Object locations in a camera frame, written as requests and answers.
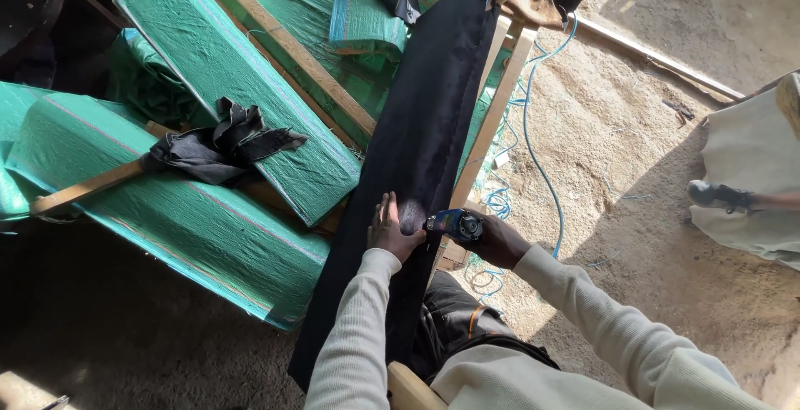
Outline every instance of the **sneaker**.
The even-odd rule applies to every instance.
[[[800,75],[789,73],[777,83],[775,103],[800,139]]]
[[[737,190],[725,185],[716,185],[703,180],[692,180],[686,185],[686,197],[694,205],[703,208],[721,208],[730,215],[750,210],[753,191]]]

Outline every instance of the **black pants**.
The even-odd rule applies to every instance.
[[[436,271],[425,292],[407,366],[430,385],[451,356],[481,344],[514,349],[559,369],[544,347],[518,339],[497,310],[475,300],[453,276]]]

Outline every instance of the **concrete floor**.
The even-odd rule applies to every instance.
[[[585,0],[582,15],[749,93],[800,67],[797,0]],[[547,49],[564,34],[542,32]],[[534,151],[564,206],[560,259],[585,266],[615,299],[717,355],[746,392],[800,408],[800,275],[684,227],[683,188],[703,176],[700,120],[719,108],[662,70],[588,35],[537,68]],[[661,100],[698,114],[686,127]],[[522,132],[522,116],[509,120]],[[629,128],[614,132],[619,128]],[[504,143],[511,143],[506,136]],[[510,221],[552,248],[552,199],[524,147],[501,171]],[[620,200],[650,194],[653,200]],[[15,268],[0,272],[0,410],[35,410],[70,394],[80,410],[300,408],[285,376],[295,337],[260,323],[93,224],[36,223]],[[456,277],[476,295],[497,286]],[[620,388],[580,335],[508,277],[489,303],[565,370]]]

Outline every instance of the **person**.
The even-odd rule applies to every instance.
[[[395,194],[384,195],[367,228],[361,267],[342,296],[336,323],[317,358],[306,409],[389,408],[384,328],[389,280],[425,241],[424,231],[401,233],[397,212]],[[479,327],[478,309],[465,312],[458,303],[463,296],[454,298],[452,282],[443,278],[447,274],[438,273],[425,296],[410,368],[428,380],[448,408],[770,408],[742,391],[716,357],[700,352],[664,324],[650,322],[637,309],[617,303],[580,267],[562,265],[499,218],[483,218],[481,239],[462,245],[537,289],[622,377],[630,394],[560,371],[546,350],[517,340],[491,313],[480,314],[486,317]],[[470,305],[479,305],[471,299]],[[453,312],[448,312],[448,302],[455,302]],[[433,342],[430,334],[435,335]],[[441,364],[427,366],[435,369],[432,378],[420,374],[424,360],[435,364],[437,359]]]

